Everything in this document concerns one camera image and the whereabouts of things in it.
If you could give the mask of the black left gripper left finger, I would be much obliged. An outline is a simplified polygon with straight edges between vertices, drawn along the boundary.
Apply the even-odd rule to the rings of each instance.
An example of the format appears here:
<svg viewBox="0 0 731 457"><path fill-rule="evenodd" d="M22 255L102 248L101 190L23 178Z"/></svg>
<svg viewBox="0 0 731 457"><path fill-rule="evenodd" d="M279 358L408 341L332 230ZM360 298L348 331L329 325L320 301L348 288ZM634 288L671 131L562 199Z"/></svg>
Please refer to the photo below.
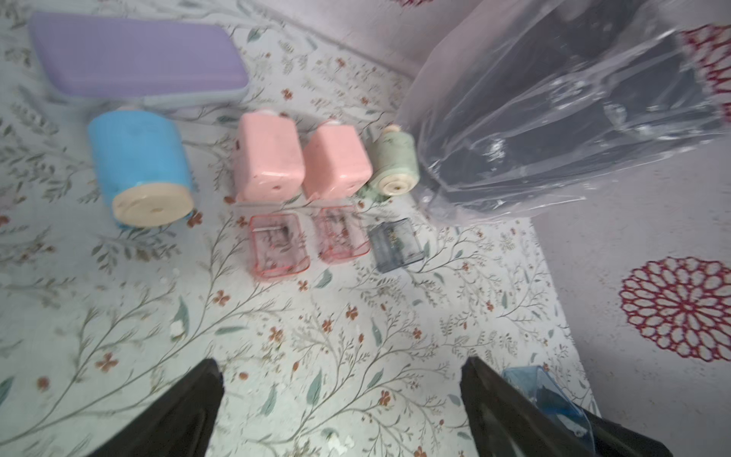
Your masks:
<svg viewBox="0 0 731 457"><path fill-rule="evenodd" d="M204 456L225 393L213 359L191 369L93 456Z"/></svg>

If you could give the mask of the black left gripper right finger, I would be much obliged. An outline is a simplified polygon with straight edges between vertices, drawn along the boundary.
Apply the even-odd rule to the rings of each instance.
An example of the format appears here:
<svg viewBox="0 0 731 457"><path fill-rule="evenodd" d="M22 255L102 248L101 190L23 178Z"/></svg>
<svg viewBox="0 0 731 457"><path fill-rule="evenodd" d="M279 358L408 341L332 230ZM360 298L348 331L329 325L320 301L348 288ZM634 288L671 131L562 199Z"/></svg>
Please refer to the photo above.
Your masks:
<svg viewBox="0 0 731 457"><path fill-rule="evenodd" d="M591 456L478 357L462 366L460 389L480 456Z"/></svg>

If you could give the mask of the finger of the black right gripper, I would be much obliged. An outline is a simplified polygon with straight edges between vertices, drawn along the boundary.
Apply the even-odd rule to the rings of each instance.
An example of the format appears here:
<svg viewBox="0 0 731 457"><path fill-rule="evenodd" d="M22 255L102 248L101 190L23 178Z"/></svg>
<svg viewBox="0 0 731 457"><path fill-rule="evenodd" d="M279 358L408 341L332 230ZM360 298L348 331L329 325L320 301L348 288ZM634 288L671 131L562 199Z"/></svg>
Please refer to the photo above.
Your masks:
<svg viewBox="0 0 731 457"><path fill-rule="evenodd" d="M658 440L629 430L584 410L591 425L597 456L672 457L672 452Z"/></svg>

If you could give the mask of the blue sharpener shavings tray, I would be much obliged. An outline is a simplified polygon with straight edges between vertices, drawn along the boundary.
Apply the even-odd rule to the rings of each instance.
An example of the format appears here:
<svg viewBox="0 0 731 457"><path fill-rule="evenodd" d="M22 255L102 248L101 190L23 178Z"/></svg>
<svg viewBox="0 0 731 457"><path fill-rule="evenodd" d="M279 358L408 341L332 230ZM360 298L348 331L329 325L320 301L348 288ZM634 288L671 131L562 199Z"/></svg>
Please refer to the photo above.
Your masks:
<svg viewBox="0 0 731 457"><path fill-rule="evenodd" d="M569 399L542 367L508 368L502 377L554 425L577 438L591 456L596 455L593 430L586 413Z"/></svg>

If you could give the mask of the clear sharpener shavings tray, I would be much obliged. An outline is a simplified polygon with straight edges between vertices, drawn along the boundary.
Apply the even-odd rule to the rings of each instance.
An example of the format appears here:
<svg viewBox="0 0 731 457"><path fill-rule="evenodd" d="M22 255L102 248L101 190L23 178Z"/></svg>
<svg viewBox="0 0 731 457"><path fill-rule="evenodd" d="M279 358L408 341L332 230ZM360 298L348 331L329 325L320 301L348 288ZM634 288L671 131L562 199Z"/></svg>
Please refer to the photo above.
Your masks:
<svg viewBox="0 0 731 457"><path fill-rule="evenodd" d="M408 218L384 222L367 231L376 262L381 273L405 268L425 258Z"/></svg>

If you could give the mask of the pink sharpener shavings tray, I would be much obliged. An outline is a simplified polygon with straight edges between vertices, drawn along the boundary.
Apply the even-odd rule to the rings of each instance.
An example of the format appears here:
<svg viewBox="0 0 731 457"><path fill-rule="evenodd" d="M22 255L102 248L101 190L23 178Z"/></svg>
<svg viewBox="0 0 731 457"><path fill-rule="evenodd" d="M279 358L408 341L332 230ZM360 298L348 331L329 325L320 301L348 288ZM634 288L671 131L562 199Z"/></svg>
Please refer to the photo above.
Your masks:
<svg viewBox="0 0 731 457"><path fill-rule="evenodd" d="M370 252L369 238L353 206L320 209L313 221L319 256L326 263L350 262Z"/></svg>

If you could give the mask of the blue pencil sharpener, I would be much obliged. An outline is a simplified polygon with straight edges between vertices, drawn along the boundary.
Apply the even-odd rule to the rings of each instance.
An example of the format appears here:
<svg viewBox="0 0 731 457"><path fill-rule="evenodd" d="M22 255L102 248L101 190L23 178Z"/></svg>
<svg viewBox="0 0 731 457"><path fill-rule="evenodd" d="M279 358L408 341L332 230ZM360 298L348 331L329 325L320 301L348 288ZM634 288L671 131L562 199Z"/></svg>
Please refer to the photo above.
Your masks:
<svg viewBox="0 0 731 457"><path fill-rule="evenodd" d="M175 123L144 110L113 110L88 125L91 157L114 220L167 226L194 210L192 171Z"/></svg>

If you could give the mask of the pink pencil sharpener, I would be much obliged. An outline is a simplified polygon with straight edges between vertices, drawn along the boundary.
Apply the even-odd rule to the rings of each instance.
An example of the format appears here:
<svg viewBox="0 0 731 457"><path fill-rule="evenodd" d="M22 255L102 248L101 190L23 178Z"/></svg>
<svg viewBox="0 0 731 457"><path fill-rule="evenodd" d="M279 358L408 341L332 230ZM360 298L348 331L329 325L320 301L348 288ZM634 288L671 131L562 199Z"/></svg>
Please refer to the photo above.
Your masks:
<svg viewBox="0 0 731 457"><path fill-rule="evenodd" d="M296 124L273 110L241 116L231 155L238 202L285 202L297 196L305 163Z"/></svg>
<svg viewBox="0 0 731 457"><path fill-rule="evenodd" d="M373 174L365 146L352 125L329 120L321 124L303 157L306 175L302 187L308 201L349 198Z"/></svg>

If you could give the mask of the green pencil sharpener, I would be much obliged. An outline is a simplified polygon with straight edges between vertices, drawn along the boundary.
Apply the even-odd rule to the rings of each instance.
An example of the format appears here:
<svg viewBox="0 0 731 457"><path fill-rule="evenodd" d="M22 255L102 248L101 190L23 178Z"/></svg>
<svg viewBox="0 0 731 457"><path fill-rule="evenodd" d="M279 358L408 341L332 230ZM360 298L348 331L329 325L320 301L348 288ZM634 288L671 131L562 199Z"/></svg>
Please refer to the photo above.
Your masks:
<svg viewBox="0 0 731 457"><path fill-rule="evenodd" d="M414 137L401 126L390 124L367 143L373 174L359 196L400 196L411 192L420 180Z"/></svg>

